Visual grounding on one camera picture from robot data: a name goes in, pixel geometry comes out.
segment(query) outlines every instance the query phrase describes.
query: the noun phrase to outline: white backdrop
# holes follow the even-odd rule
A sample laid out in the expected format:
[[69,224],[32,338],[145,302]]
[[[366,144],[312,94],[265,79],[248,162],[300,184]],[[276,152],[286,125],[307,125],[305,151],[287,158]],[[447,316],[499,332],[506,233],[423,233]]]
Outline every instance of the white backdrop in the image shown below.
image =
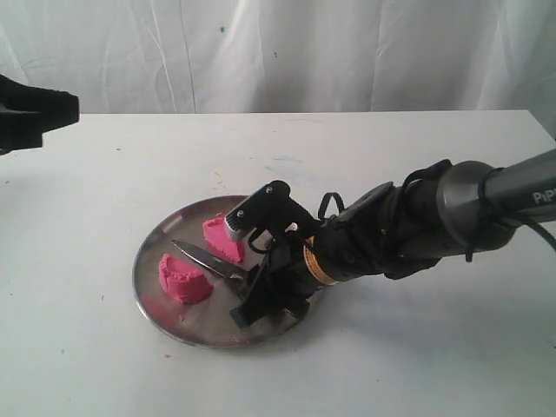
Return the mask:
[[530,109],[551,0],[0,0],[0,73],[84,112]]

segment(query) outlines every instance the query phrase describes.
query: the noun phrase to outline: pink crumb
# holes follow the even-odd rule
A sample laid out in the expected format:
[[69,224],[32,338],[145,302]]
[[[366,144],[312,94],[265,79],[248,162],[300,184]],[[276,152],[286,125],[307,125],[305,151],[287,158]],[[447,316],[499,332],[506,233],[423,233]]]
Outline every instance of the pink crumb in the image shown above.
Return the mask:
[[222,214],[202,224],[202,232],[208,244],[228,261],[240,263],[245,257],[243,242],[230,241],[225,228]]
[[158,264],[158,277],[164,292],[183,303],[195,304],[212,293],[213,286],[200,269],[168,254]]

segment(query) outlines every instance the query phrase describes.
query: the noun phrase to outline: table surface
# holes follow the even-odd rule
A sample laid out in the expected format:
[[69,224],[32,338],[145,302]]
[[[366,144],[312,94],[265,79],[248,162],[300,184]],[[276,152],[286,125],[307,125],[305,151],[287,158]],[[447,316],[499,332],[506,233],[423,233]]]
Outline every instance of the table surface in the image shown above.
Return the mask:
[[471,264],[331,288],[243,350],[171,340],[131,287],[147,233],[210,196],[281,178],[316,210],[446,157],[552,148],[525,111],[83,116],[0,158],[0,415],[554,416],[556,258],[528,229]]

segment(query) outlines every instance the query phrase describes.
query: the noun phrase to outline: black object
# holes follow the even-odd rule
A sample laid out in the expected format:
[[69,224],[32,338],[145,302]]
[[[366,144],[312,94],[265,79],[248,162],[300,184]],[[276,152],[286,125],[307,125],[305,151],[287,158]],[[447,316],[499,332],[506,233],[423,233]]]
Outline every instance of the black object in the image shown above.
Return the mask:
[[[268,186],[279,196],[265,197]],[[505,169],[441,161],[413,172],[400,187],[382,184],[345,209],[339,195],[327,193],[318,221],[308,220],[285,183],[265,187],[227,216],[236,231],[268,230],[274,237],[232,312],[242,327],[281,308],[303,314],[315,291],[363,275],[399,280],[445,256],[471,261],[475,252],[508,244],[523,224],[556,250],[556,240],[539,225],[556,220],[556,150]],[[339,214],[324,218],[333,198]],[[285,230],[290,222],[300,227]]]
[[28,87],[0,75],[0,155],[40,148],[43,133],[78,121],[76,96]]

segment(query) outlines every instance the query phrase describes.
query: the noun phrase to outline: metal tray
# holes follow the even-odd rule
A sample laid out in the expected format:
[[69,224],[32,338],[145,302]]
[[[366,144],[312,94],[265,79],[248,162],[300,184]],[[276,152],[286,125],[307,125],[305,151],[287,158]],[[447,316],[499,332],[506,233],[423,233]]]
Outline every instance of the metal tray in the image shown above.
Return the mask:
[[[245,196],[226,195],[196,202],[176,211],[162,221],[139,248],[133,268],[133,289],[142,313],[163,333],[189,345],[206,348],[237,348],[254,345],[284,333],[299,321],[286,312],[259,320],[247,330],[240,330],[229,315],[239,304],[222,278],[206,273],[215,286],[212,295],[195,305],[181,304],[167,296],[158,281],[158,262],[164,254],[184,259],[172,239],[193,243],[210,250],[202,234],[202,222],[227,213]],[[253,267],[261,256],[246,248],[242,267]],[[313,295],[312,309],[321,292]]]

